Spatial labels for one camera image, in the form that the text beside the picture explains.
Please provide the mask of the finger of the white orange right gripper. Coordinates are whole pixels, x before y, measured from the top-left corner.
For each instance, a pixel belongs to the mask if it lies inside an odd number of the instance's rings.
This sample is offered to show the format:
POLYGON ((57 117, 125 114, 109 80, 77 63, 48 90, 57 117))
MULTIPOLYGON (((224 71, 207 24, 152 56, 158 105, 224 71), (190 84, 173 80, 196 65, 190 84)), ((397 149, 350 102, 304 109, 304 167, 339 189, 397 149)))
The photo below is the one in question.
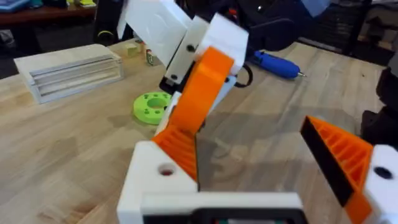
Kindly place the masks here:
POLYGON ((172 97, 169 105, 164 111, 164 115, 156 129, 155 135, 163 131, 169 122, 169 116, 174 106, 177 104, 189 77, 190 69, 194 63, 196 48, 205 35, 208 26, 209 23, 206 20, 199 16, 195 16, 173 59, 167 67, 166 74, 162 78, 159 87, 172 97))
POLYGON ((207 117, 228 76, 243 66, 248 32, 216 13, 205 23, 204 34, 191 53, 195 63, 178 103, 169 116, 169 125, 195 134, 207 117))

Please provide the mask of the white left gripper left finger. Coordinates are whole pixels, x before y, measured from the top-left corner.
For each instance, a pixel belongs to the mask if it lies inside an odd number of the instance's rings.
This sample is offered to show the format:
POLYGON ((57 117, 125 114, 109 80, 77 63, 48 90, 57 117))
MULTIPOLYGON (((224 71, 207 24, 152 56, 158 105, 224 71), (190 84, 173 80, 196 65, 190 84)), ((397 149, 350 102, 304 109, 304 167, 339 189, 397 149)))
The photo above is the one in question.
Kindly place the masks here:
POLYGON ((119 223, 143 223, 141 201, 146 193, 196 192, 197 183, 153 141, 134 147, 117 206, 119 223))

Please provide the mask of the white orange left gripper right finger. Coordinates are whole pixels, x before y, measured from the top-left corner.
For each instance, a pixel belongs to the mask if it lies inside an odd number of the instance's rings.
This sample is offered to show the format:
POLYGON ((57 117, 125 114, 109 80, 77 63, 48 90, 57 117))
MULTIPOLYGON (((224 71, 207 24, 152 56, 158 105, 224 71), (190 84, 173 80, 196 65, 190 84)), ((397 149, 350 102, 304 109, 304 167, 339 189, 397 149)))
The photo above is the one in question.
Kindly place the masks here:
POLYGON ((397 150, 306 116, 301 136, 351 223, 397 224, 397 150))

